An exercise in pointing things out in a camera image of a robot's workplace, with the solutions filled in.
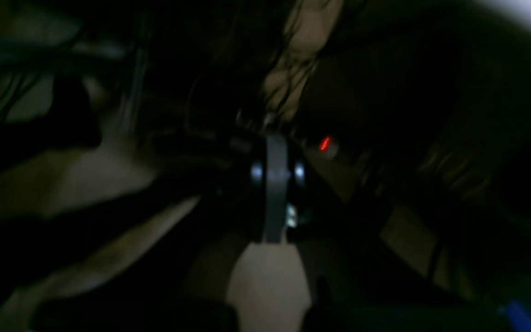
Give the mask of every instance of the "cable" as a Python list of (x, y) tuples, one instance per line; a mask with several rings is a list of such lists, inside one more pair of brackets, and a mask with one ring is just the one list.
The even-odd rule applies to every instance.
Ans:
[[(72, 36), (68, 40), (63, 41), (63, 42), (57, 44), (54, 47), (55, 48), (67, 48), (67, 49), (72, 48), (78, 42), (78, 40), (80, 40), (83, 37), (83, 35), (87, 32), (87, 28), (88, 27), (89, 26), (87, 24), (84, 24), (79, 29), (79, 31), (75, 34), (75, 36)], [(9, 115), (9, 112), (11, 111), (11, 109), (15, 105), (15, 103), (17, 103), (17, 101), (22, 99), (40, 81), (40, 77), (42, 77), (42, 75), (37, 74), (31, 80), (31, 82), (29, 82), (25, 87), (23, 87), (24, 81), (27, 78), (27, 74), (22, 74), (21, 76), (19, 76), (19, 81), (18, 81), (18, 83), (17, 83), (17, 85), (15, 87), (15, 90), (12, 93), (12, 96), (10, 97), (8, 102), (0, 110), (0, 124), (4, 123), (6, 121), (8, 115)], [(7, 94), (7, 92), (11, 88), (14, 78), (15, 78), (15, 76), (12, 76), (12, 79), (10, 81), (10, 84), (8, 85), (8, 88), (6, 88), (6, 90), (4, 91), (4, 95)]]
[[(306, 60), (306, 61), (302, 61), (302, 62), (300, 62), (300, 63), (298, 63), (298, 64), (289, 64), (289, 63), (285, 63), (285, 70), (287, 70), (287, 71), (291, 70), (291, 69), (292, 69), (291, 66), (293, 66), (293, 65), (297, 65), (297, 66), (299, 66), (300, 68), (297, 70), (297, 72), (296, 72), (294, 75), (291, 75), (291, 77), (289, 77), (289, 78), (291, 78), (291, 80), (294, 80), (295, 77), (297, 76), (297, 74), (300, 73), (300, 72), (301, 72), (301, 69), (304, 68), (305, 66), (308, 67), (309, 69), (312, 69), (312, 68), (314, 67), (314, 59), (308, 59), (308, 60)], [(301, 80), (299, 80), (299, 82), (297, 83), (297, 85), (299, 85), (299, 84), (302, 82), (302, 80), (304, 80), (304, 78), (301, 78)], [(270, 94), (264, 99), (265, 104), (267, 105), (267, 104), (271, 101), (271, 99), (272, 99), (274, 96), (276, 96), (276, 94), (278, 94), (278, 92), (280, 92), (280, 90), (282, 90), (283, 88), (287, 88), (287, 87), (288, 87), (288, 84), (280, 84), (280, 86), (277, 86), (277, 87), (276, 87), (274, 90), (272, 90), (272, 92), (271, 92), (271, 93), (270, 93)]]
[(287, 34), (282, 35), (282, 45), (278, 48), (278, 51), (276, 52), (276, 56), (274, 56), (274, 60), (272, 60), (270, 67), (266, 70), (266, 73), (272, 72), (280, 62), (280, 59), (282, 59), (282, 55), (284, 55), (284, 51), (287, 50), (287, 48), (290, 45), (290, 42), (292, 41), (292, 38), (297, 34), (298, 32), (298, 21), (299, 21), (299, 15), (298, 13), (302, 10), (302, 6), (304, 4), (304, 0), (299, 0), (297, 4), (297, 15), (295, 17), (295, 20), (290, 25), (289, 32)]
[[(76, 42), (78, 42), (78, 40), (80, 40), (80, 38), (82, 38), (82, 36), (87, 32), (87, 25), (84, 24), (80, 30), (76, 33), (75, 36), (73, 36), (72, 38), (70, 38), (69, 40), (66, 40), (64, 42), (61, 42), (60, 44), (58, 44), (57, 46), (55, 47), (59, 47), (59, 48), (71, 48), (73, 47)], [(19, 80), (15, 86), (15, 89), (13, 90), (13, 93), (11, 95), (11, 97), (9, 97), (9, 100), (8, 102), (2, 107), (2, 109), (0, 110), (0, 125), (2, 125), (8, 115), (9, 115), (9, 112), (11, 111), (13, 105), (15, 105), (15, 103), (17, 103), (18, 100), (22, 99), (26, 93), (28, 93), (28, 91), (30, 91), (39, 81), (40, 81), (40, 77), (41, 75), (40, 74), (37, 74), (35, 78), (33, 78), (31, 80), (31, 82), (29, 82), (26, 86), (23, 87), (23, 84), (24, 84), (24, 81), (26, 80), (27, 78), (27, 74), (22, 74), (20, 77), (19, 77)], [(13, 86), (13, 82), (15, 81), (16, 79), (16, 76), (15, 75), (12, 75), (12, 77), (9, 79), (9, 83), (8, 85), (6, 86), (6, 89), (4, 90), (4, 92), (0, 95), (0, 104), (6, 99), (6, 95), (9, 93), (9, 91), (11, 90), (12, 86)]]
[(4, 92), (0, 95), (0, 104), (2, 103), (2, 101), (4, 101), (4, 100), (6, 99), (6, 95), (7, 95), (8, 92), (11, 90), (14, 81), (15, 81), (15, 75), (12, 75), (12, 77), (9, 79), (9, 83), (8, 83), (8, 85), (6, 86), (6, 89), (5, 89)]
[(236, 25), (237, 25), (237, 23), (239, 21), (239, 17), (241, 16), (241, 9), (242, 9), (242, 3), (240, 3), (239, 6), (237, 6), (237, 8), (236, 8), (235, 16), (233, 17), (232, 24), (230, 25), (229, 33), (227, 35), (227, 38), (223, 42), (221, 48), (219, 49), (218, 52), (216, 52), (214, 54), (212, 59), (208, 63), (206, 63), (206, 65), (204, 66), (204, 69), (202, 69), (200, 71), (200, 74), (198, 74), (198, 77), (194, 80), (194, 82), (192, 83), (192, 86), (190, 86), (190, 89), (189, 89), (189, 92), (188, 92), (188, 98), (186, 99), (186, 107), (185, 107), (185, 111), (184, 111), (185, 114), (184, 114), (183, 126), (184, 126), (185, 130), (189, 130), (190, 129), (190, 114), (191, 114), (191, 111), (192, 111), (191, 110), (191, 108), (192, 108), (192, 96), (194, 95), (194, 90), (196, 89), (196, 85), (198, 85), (198, 82), (200, 82), (200, 79), (202, 78), (202, 76), (204, 76), (206, 74), (206, 72), (208, 71), (208, 69), (210, 69), (210, 67), (212, 66), (212, 63), (215, 62), (223, 54), (223, 52), (227, 49), (227, 46), (228, 46), (229, 42), (232, 40), (233, 35), (235, 33)]
[(288, 80), (286, 84), (286, 93), (284, 94), (284, 97), (282, 97), (282, 100), (280, 101), (280, 103), (278, 103), (278, 107), (276, 107), (276, 111), (275, 111), (278, 117), (284, 115), (283, 113), (282, 114), (280, 113), (280, 111), (282, 111), (282, 107), (286, 105), (292, 93), (298, 88), (298, 86), (303, 82), (303, 80), (307, 78), (308, 76), (310, 76), (310, 72), (312, 71), (312, 69), (314, 69), (315, 64), (316, 62), (313, 61), (311, 65), (309, 65), (306, 69), (304, 69), (303, 76), (295, 84), (292, 84), (292, 81), (295, 78), (295, 76), (291, 75), (290, 70), (288, 70), (289, 75), (288, 75)]

